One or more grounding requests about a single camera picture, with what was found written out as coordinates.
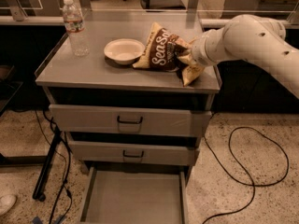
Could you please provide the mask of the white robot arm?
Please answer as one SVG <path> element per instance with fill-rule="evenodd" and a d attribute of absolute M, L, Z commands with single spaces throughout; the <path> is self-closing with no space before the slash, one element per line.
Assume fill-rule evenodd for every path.
<path fill-rule="evenodd" d="M 285 41 L 280 21 L 254 15 L 238 15 L 222 28 L 202 33 L 191 54 L 204 67 L 243 60 L 254 64 L 299 98 L 299 49 Z"/>

